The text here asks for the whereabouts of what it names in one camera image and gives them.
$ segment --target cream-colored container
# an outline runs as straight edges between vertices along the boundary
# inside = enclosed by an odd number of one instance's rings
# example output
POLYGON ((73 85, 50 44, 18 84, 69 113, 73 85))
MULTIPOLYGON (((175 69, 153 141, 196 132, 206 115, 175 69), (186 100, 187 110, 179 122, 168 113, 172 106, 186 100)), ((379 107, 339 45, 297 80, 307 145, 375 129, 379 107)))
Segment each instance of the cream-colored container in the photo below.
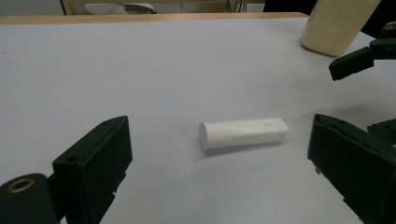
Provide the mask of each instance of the cream-colored container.
POLYGON ((380 2, 318 0, 303 30, 303 46, 329 56, 342 55, 380 2))

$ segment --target wooden table edge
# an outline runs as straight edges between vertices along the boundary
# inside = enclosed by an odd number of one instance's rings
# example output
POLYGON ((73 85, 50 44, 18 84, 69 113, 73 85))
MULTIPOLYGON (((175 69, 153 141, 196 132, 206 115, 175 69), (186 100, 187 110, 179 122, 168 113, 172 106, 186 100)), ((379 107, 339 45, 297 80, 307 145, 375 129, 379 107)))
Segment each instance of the wooden table edge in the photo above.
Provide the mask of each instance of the wooden table edge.
POLYGON ((0 24, 67 24, 105 23, 136 21, 191 21, 220 19, 276 19, 303 18, 300 12, 258 12, 258 13, 184 13, 184 14, 143 14, 143 15, 79 15, 79 16, 5 16, 0 24))

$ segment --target white tube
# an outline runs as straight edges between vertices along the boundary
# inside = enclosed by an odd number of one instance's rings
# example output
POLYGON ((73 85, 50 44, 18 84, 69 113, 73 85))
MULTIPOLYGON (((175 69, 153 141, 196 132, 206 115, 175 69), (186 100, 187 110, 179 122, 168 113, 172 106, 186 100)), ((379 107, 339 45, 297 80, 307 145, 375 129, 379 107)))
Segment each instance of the white tube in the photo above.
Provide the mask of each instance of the white tube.
POLYGON ((289 132, 283 119, 254 119, 230 122, 201 122, 199 141, 202 150, 260 143, 280 142, 289 132))

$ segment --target white tabletop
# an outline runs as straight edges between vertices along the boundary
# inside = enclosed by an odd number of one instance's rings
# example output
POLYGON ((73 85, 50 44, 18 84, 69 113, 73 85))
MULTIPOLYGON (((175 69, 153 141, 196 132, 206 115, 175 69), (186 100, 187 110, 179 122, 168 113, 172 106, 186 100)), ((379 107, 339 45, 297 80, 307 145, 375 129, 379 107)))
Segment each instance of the white tabletop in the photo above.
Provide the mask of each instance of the white tabletop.
POLYGON ((361 223, 306 158, 312 118, 394 119, 396 65, 333 82, 333 58, 300 45, 305 22, 0 26, 0 183, 50 175, 90 129, 127 115, 134 161, 104 224, 361 223), (270 118, 287 120, 281 144, 200 149, 200 121, 270 118))

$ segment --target white cylinder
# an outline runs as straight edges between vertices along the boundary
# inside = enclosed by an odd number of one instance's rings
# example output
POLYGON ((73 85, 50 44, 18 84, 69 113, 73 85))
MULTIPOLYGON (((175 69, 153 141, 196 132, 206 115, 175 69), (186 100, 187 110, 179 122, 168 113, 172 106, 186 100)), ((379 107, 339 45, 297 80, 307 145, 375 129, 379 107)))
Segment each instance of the white cylinder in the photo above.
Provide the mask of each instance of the white cylinder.
POLYGON ((230 122, 201 122, 199 141, 202 150, 260 143, 280 142, 289 132, 283 119, 254 119, 230 122))
POLYGON ((340 56, 380 2, 381 0, 318 0, 303 30, 303 46, 321 54, 340 56))

